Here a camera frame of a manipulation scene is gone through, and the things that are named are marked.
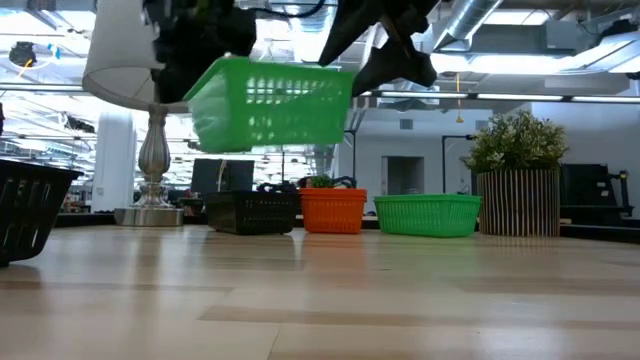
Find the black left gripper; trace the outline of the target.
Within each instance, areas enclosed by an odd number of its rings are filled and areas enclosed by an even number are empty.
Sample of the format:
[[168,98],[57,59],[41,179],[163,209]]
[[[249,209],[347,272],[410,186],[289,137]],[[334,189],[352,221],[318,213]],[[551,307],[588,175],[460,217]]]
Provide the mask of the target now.
[[[144,0],[144,23],[156,34],[152,46],[160,63],[247,56],[256,41],[255,12],[234,0]],[[191,67],[151,70],[156,99],[164,104],[181,102],[199,78]]]

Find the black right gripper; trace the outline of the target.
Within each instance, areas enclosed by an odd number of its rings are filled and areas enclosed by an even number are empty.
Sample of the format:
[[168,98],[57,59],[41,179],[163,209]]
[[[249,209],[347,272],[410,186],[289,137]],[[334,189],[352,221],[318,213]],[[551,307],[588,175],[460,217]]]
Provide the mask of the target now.
[[437,79],[430,56],[401,42],[428,29],[427,16],[439,3],[440,0],[338,0],[318,64],[331,64],[387,14],[388,40],[381,48],[371,49],[369,59],[354,78],[352,95],[360,96],[396,79],[430,87]]

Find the green plastic basket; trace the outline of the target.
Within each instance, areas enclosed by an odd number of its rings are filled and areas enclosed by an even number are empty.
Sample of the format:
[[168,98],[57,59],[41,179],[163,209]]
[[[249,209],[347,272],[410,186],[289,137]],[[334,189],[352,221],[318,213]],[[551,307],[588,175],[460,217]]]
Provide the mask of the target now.
[[352,101],[353,75],[335,69],[216,60],[187,92],[200,149],[336,144]]
[[470,236],[482,198],[473,195],[390,195],[374,198],[380,230],[389,234],[455,238]]

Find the black plastic basket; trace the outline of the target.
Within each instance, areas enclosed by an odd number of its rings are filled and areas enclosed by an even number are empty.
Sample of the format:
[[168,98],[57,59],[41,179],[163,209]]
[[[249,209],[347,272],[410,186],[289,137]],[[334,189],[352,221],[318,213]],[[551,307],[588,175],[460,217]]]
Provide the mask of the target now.
[[227,191],[203,196],[208,225],[236,235],[285,234],[299,210],[297,193]]
[[0,268],[39,255],[77,171],[0,160]]

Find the white shade table lamp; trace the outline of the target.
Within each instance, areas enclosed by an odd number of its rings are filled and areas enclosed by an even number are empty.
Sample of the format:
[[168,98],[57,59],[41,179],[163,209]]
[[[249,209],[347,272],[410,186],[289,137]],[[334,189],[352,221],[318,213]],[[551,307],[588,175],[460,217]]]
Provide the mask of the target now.
[[97,0],[82,86],[112,105],[101,113],[131,112],[137,133],[133,201],[111,211],[120,226],[183,224],[183,211],[164,200],[162,179],[171,164],[167,115],[185,113],[187,108],[184,103],[163,104],[156,99],[151,70],[162,66],[155,61],[154,38],[152,27],[142,20],[142,0]]

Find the ceiling strip light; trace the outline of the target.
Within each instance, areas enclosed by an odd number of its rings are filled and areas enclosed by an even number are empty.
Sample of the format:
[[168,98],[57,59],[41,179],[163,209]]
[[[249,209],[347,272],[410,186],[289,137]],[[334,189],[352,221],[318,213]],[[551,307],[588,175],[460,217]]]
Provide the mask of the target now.
[[476,96],[478,100],[496,100],[496,101],[524,101],[524,102],[560,102],[564,96],[561,95],[536,95],[536,94],[498,94],[498,93],[479,93]]
[[574,103],[634,104],[640,105],[640,96],[573,96]]
[[406,98],[406,99],[466,99],[468,93],[458,92],[411,92],[411,91],[380,91],[373,96],[380,98]]

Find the white column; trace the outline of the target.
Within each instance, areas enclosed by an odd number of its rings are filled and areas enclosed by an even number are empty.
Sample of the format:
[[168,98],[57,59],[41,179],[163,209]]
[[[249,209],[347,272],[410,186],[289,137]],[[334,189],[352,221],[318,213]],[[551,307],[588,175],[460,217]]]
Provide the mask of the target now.
[[91,210],[114,211],[132,204],[137,133],[129,111],[100,114]]

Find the dark computer monitor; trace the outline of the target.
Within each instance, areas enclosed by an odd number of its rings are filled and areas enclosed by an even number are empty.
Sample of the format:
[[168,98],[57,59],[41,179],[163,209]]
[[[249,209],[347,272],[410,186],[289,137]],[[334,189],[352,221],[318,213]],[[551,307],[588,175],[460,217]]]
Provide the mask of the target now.
[[191,191],[200,194],[251,191],[254,168],[252,160],[196,159]]

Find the black pole stand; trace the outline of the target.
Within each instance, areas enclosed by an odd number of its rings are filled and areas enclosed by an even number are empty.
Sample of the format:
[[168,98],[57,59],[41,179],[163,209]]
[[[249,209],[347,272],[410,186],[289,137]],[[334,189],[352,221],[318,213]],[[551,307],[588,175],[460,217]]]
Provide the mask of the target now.
[[442,192],[447,192],[447,180],[446,180],[446,152],[447,152],[447,140],[448,139],[464,139],[466,141],[473,141],[475,135],[442,135],[441,136],[441,175],[442,175]]

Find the orange plastic basket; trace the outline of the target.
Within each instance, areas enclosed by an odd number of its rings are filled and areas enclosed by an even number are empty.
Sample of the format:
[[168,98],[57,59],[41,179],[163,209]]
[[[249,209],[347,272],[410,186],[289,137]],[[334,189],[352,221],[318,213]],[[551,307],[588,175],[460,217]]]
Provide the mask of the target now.
[[304,228],[310,233],[359,234],[367,191],[360,188],[299,190]]

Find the artificial plant in striped pot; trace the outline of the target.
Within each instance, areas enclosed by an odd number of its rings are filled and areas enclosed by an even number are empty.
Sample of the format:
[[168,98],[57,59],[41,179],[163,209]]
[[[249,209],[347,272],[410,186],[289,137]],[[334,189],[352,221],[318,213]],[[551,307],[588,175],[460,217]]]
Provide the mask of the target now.
[[498,236],[557,237],[564,128],[530,111],[496,114],[476,132],[465,166],[482,197],[479,230]]

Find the black machine cabinet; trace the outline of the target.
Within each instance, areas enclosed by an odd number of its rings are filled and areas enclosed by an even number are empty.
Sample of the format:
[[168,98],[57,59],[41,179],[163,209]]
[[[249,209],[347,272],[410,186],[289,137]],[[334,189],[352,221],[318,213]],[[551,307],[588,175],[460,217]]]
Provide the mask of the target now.
[[606,164],[563,164],[560,214],[572,224],[621,226],[633,215],[629,173],[610,173]]

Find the silver ceiling duct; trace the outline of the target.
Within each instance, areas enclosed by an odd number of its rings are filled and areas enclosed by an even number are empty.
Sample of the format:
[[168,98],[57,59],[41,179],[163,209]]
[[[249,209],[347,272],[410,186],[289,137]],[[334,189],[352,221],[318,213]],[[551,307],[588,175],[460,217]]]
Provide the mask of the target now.
[[450,15],[434,38],[434,51],[465,52],[471,48],[473,35],[503,0],[454,0]]

